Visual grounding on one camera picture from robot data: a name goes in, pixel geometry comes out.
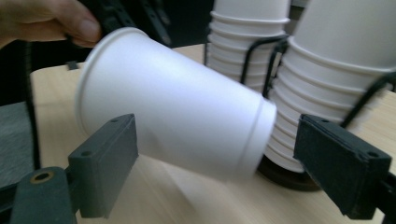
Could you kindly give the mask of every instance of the hand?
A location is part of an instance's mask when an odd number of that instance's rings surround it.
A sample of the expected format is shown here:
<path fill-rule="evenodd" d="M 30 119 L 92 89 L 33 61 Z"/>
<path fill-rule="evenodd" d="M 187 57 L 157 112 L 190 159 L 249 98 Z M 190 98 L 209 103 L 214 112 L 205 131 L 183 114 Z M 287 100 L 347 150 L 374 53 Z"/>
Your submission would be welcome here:
<path fill-rule="evenodd" d="M 91 48 L 101 37 L 100 25 L 77 0 L 0 0 L 0 48 L 19 39 L 64 40 Z"/>

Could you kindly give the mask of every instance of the wooden table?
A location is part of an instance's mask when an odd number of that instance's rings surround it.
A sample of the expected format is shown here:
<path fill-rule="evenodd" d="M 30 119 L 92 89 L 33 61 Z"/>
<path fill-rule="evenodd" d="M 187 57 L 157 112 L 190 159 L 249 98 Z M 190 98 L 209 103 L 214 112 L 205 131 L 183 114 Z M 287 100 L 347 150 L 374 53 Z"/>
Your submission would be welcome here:
<path fill-rule="evenodd" d="M 202 61 L 202 46 L 176 49 Z M 67 167 L 67 156 L 85 136 L 74 116 L 74 97 L 80 70 L 51 67 L 32 74 L 35 112 L 43 167 Z M 396 158 L 396 96 L 387 94 L 359 136 Z M 224 184 L 161 161 L 140 156 L 120 193 L 109 219 L 78 223 L 197 223 L 197 224 L 309 224 L 380 223 L 377 211 L 369 221 L 343 217 L 322 192 L 284 189 L 256 174 L 244 186 Z"/>

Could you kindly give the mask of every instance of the black cable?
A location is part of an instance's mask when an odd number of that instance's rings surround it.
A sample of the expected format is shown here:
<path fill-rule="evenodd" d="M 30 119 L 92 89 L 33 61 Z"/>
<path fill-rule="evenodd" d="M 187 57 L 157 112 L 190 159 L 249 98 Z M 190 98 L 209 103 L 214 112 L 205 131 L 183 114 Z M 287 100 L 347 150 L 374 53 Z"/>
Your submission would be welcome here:
<path fill-rule="evenodd" d="M 264 87 L 262 89 L 262 97 L 266 99 L 269 98 L 268 93 L 271 89 L 272 80 L 276 77 L 276 73 L 275 73 L 274 77 L 271 79 L 276 55 L 278 53 L 284 54 L 288 46 L 289 46 L 288 39 L 287 38 L 281 39 L 278 42 L 278 44 L 275 46 L 273 52 L 271 53 L 270 62 L 268 63 L 268 68 L 267 68 L 267 75 L 265 76 Z"/>
<path fill-rule="evenodd" d="M 289 35 L 278 35 L 278 36 L 271 36 L 271 37 L 263 37 L 255 41 L 247 50 L 247 54 L 245 55 L 245 61 L 244 61 L 244 66 L 242 69 L 242 75 L 240 78 L 240 83 L 245 84 L 245 80 L 247 78 L 247 73 L 248 73 L 248 64 L 250 62 L 250 57 L 251 54 L 253 53 L 253 50 L 255 50 L 257 47 L 264 45 L 264 44 L 270 44 L 270 43 L 275 43 L 278 42 L 282 39 L 288 38 Z"/>
<path fill-rule="evenodd" d="M 361 109 L 367 102 L 380 90 L 384 89 L 388 83 L 394 84 L 396 82 L 396 72 L 388 73 L 375 81 L 366 93 L 355 104 L 355 107 L 346 115 L 344 121 L 340 124 L 341 127 L 346 128 L 350 122 L 359 114 Z"/>
<path fill-rule="evenodd" d="M 38 145 L 37 123 L 35 120 L 35 104 L 33 99 L 32 82 L 30 78 L 32 74 L 32 43 L 25 44 L 24 64 L 25 64 L 24 87 L 26 94 L 26 105 L 29 113 L 29 119 L 32 129 L 32 138 L 33 138 L 33 165 L 35 170 L 38 170 L 41 169 L 41 161 L 40 161 L 40 151 Z"/>
<path fill-rule="evenodd" d="M 207 26 L 206 27 L 206 42 L 204 43 L 204 65 L 207 66 L 207 48 L 208 48 L 208 43 L 209 40 L 207 39 L 207 37 L 210 35 L 210 28 Z"/>

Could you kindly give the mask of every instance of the screw hole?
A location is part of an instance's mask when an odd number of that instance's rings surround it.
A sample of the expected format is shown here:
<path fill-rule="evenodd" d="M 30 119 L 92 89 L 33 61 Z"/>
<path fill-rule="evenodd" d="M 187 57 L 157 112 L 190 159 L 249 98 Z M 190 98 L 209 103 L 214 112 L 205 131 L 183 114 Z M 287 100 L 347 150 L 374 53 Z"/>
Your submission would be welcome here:
<path fill-rule="evenodd" d="M 37 174 L 37 175 L 32 176 L 32 178 L 30 179 L 30 182 L 32 184 L 41 184 L 41 183 L 44 183 L 44 182 L 52 179 L 53 176 L 54 176 L 54 173 L 52 171 Z"/>
<path fill-rule="evenodd" d="M 41 175 L 37 175 L 37 176 L 35 177 L 35 180 L 36 180 L 36 181 L 44 180 L 44 179 L 48 178 L 49 176 L 50 176 L 50 174 L 44 173 L 44 174 L 41 174 Z"/>

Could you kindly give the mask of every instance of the paper cup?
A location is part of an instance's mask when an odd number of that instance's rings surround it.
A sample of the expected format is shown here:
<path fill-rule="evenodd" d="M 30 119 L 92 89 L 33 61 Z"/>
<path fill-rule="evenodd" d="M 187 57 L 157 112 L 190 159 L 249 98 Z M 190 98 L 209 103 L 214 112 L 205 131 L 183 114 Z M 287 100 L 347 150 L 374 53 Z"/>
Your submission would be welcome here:
<path fill-rule="evenodd" d="M 212 24 L 220 30 L 234 34 L 245 35 L 277 35 L 285 28 L 285 24 L 290 21 L 285 18 L 281 21 L 245 21 L 233 18 L 222 17 L 216 12 L 211 12 Z"/>
<path fill-rule="evenodd" d="M 265 37 L 272 37 L 285 34 L 284 31 L 280 31 L 276 35 L 242 35 L 242 34 L 233 34 L 230 32 L 226 32 L 220 30 L 219 28 L 215 27 L 213 24 L 210 26 L 211 29 L 211 37 L 216 42 L 222 43 L 228 46 L 235 46 L 236 48 L 240 49 L 248 49 L 250 46 L 256 42 L 257 40 Z"/>
<path fill-rule="evenodd" d="M 294 72 L 305 75 L 316 82 L 328 83 L 339 88 L 362 91 L 369 88 L 373 82 L 385 75 L 385 70 L 349 70 L 334 66 L 327 61 L 306 54 L 303 49 L 294 45 L 293 38 L 289 38 L 290 47 L 283 55 L 282 62 L 292 68 Z"/>
<path fill-rule="evenodd" d="M 142 31 L 122 28 L 88 57 L 76 116 L 79 127 L 92 134 L 130 113 L 141 154 L 225 181 L 255 172 L 276 107 Z"/>
<path fill-rule="evenodd" d="M 287 117 L 288 121 L 294 120 L 294 122 L 291 122 L 291 124 L 294 125 L 294 127 L 296 128 L 301 114 L 320 116 L 335 123 L 340 123 L 343 120 L 343 118 L 338 118 L 328 114 L 322 114 L 318 111 L 312 110 L 311 108 L 299 105 L 297 104 L 297 102 L 293 101 L 293 98 L 288 97 L 289 96 L 287 94 L 284 94 L 282 90 L 274 90 L 271 99 L 274 101 L 276 106 L 279 107 L 278 114 L 282 114 L 284 118 Z"/>
<path fill-rule="evenodd" d="M 246 85 L 248 88 L 251 90 L 257 91 L 257 92 L 262 92 L 264 85 L 262 83 L 257 83 L 257 84 L 247 84 Z"/>
<path fill-rule="evenodd" d="M 282 132 L 282 130 L 280 130 L 277 126 L 275 126 L 273 129 L 273 134 L 271 135 L 271 139 L 274 139 L 279 144 L 281 144 L 283 148 L 286 149 L 283 152 L 293 158 L 295 137 L 288 136 L 287 134 Z"/>
<path fill-rule="evenodd" d="M 349 107 L 356 104 L 366 91 L 339 88 L 338 86 L 329 85 L 322 82 L 316 82 L 291 71 L 286 63 L 282 63 L 277 70 L 277 77 L 284 83 L 300 92 L 303 95 L 309 95 L 317 101 L 336 103 Z"/>
<path fill-rule="evenodd" d="M 275 126 L 290 138 L 295 138 L 297 134 L 298 120 L 290 118 L 285 110 L 278 110 L 276 114 Z"/>
<path fill-rule="evenodd" d="M 228 74 L 242 74 L 243 63 L 227 61 L 227 59 L 220 58 L 219 56 L 209 54 L 207 55 L 207 62 L 214 67 L 220 68 Z M 248 73 L 250 75 L 259 76 L 260 74 L 266 74 L 268 63 L 249 63 Z"/>
<path fill-rule="evenodd" d="M 224 76 L 236 81 L 236 82 L 240 82 L 241 81 L 241 76 L 240 75 L 234 75 L 234 74 L 227 74 L 227 73 L 221 73 Z M 248 76 L 245 80 L 245 85 L 246 86 L 251 86 L 251 85 L 261 85 L 263 86 L 262 83 L 264 83 L 264 79 L 265 79 L 265 75 L 262 76 Z"/>
<path fill-rule="evenodd" d="M 283 80 L 279 80 L 274 86 L 274 89 L 279 94 L 284 95 L 290 102 L 294 102 L 297 105 L 301 105 L 306 110 L 315 111 L 316 114 L 332 116 L 337 118 L 343 118 L 347 115 L 353 105 L 340 105 L 336 102 L 325 102 L 315 98 L 312 95 L 301 93 L 295 90 L 292 85 Z"/>
<path fill-rule="evenodd" d="M 310 0 L 295 43 L 339 66 L 396 70 L 396 1 Z"/>
<path fill-rule="evenodd" d="M 270 145 L 265 150 L 264 155 L 273 163 L 295 173 L 303 173 L 304 168 L 297 160 L 291 160 L 286 155 L 275 151 Z"/>
<path fill-rule="evenodd" d="M 289 16 L 290 0 L 216 0 L 221 16 L 251 21 L 278 21 Z"/>
<path fill-rule="evenodd" d="M 227 46 L 224 43 L 217 42 L 212 38 L 211 35 L 208 36 L 209 48 L 211 53 L 217 54 L 221 57 L 229 58 L 233 61 L 244 62 L 248 52 L 248 48 L 235 48 L 233 46 Z M 250 62 L 252 63 L 265 63 L 269 61 L 269 57 L 274 49 L 275 45 L 263 45 L 252 51 L 250 55 Z"/>

